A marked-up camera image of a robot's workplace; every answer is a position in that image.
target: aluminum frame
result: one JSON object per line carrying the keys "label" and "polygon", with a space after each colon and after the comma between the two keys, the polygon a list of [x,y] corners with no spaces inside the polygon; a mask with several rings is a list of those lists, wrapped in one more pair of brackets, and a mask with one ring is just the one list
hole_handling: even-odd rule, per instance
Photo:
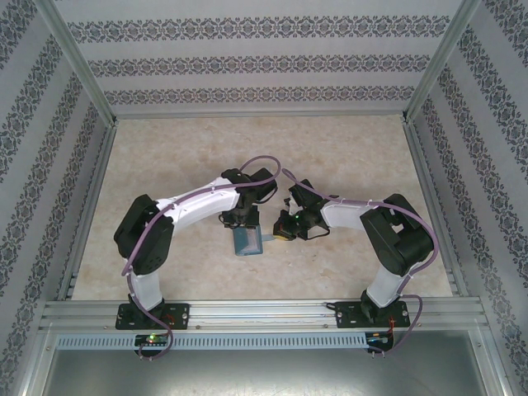
{"label": "aluminum frame", "polygon": [[88,92],[93,104],[99,111],[100,116],[105,121],[105,126],[111,125],[116,119],[116,115],[110,107],[110,103],[105,97],[104,92],[97,83],[88,62],[79,49],[79,46],[72,36],[66,22],[60,15],[55,6],[54,0],[35,0],[35,5],[41,16],[44,18],[53,36],[59,43],[60,48],[68,59],[73,71],[81,80],[82,86]]}
{"label": "aluminum frame", "polygon": [[[358,299],[187,301],[189,327],[180,333],[303,333],[368,332],[372,329],[339,329],[329,301]],[[485,389],[489,396],[510,396],[512,390],[498,357],[484,308],[478,297],[424,298],[415,331],[467,331]],[[414,319],[418,302],[405,300]],[[14,394],[42,395],[61,334],[141,334],[148,331],[115,329],[119,304],[125,301],[52,301],[46,303],[21,387]],[[397,328],[397,332],[406,329]]]}

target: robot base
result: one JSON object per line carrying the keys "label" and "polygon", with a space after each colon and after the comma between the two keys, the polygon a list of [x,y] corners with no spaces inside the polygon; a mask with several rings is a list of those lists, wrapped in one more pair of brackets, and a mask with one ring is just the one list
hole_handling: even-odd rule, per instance
{"label": "robot base", "polygon": [[[160,303],[149,312],[166,323],[172,330],[187,330],[189,304]],[[136,304],[121,304],[115,320],[117,330],[163,330],[163,327],[148,318]]]}
{"label": "robot base", "polygon": [[336,313],[337,328],[408,328],[411,325],[407,304],[395,301],[381,309],[372,323],[362,312],[360,301],[340,301],[328,303],[327,308]]}

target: patterned wallpaper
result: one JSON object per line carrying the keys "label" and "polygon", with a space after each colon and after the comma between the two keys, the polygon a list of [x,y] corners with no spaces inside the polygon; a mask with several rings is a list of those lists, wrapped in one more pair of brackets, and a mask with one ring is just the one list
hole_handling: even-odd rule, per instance
{"label": "patterned wallpaper", "polygon": [[55,4],[125,116],[401,111],[460,0]]}
{"label": "patterned wallpaper", "polygon": [[0,6],[0,395],[73,249],[106,129],[33,2]]}
{"label": "patterned wallpaper", "polygon": [[482,2],[415,120],[515,394],[528,394],[527,26],[521,2]]}

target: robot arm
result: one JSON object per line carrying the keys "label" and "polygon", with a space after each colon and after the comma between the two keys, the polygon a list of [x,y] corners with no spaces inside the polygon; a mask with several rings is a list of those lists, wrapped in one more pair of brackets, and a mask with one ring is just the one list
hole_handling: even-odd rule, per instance
{"label": "robot arm", "polygon": [[218,213],[222,213],[226,227],[256,226],[258,212],[254,204],[271,194],[276,189],[276,182],[218,190],[215,187],[261,182],[269,177],[272,175],[265,168],[251,176],[238,169],[229,169],[211,183],[179,196],[152,200],[143,195],[135,199],[114,235],[124,259],[130,258],[147,224],[160,211],[166,210],[146,234],[132,262],[130,281],[135,297],[144,309],[152,311],[163,302],[158,269],[167,260],[171,239],[178,231]]}
{"label": "robot arm", "polygon": [[[312,187],[308,180],[301,183]],[[366,231],[381,262],[376,277],[361,296],[361,310],[372,323],[399,298],[408,273],[421,265],[434,248],[430,235],[420,223],[392,209],[325,200],[298,185],[290,188],[290,198],[285,202],[289,211],[282,210],[274,226],[278,238],[308,240],[308,231],[315,226],[328,233],[336,227]],[[417,215],[400,194],[391,195],[384,203]]]}

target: marble surface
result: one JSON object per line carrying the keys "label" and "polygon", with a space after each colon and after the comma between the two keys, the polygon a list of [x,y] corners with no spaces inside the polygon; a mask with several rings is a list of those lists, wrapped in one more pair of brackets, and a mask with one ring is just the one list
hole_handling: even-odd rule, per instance
{"label": "marble surface", "polygon": [[[123,120],[73,299],[126,299],[124,263],[112,237],[135,197],[187,192],[260,154],[278,157],[328,194],[383,200],[399,192],[429,221],[396,115]],[[262,166],[273,167],[261,161],[247,170]],[[263,233],[271,233],[292,185],[284,176],[278,184],[276,196],[260,207]],[[264,243],[262,255],[237,257],[232,232],[211,216],[172,240],[160,277],[166,299],[355,298],[379,266],[366,234],[354,229],[333,229],[309,242],[274,240]],[[406,292],[451,295],[441,259]]]}

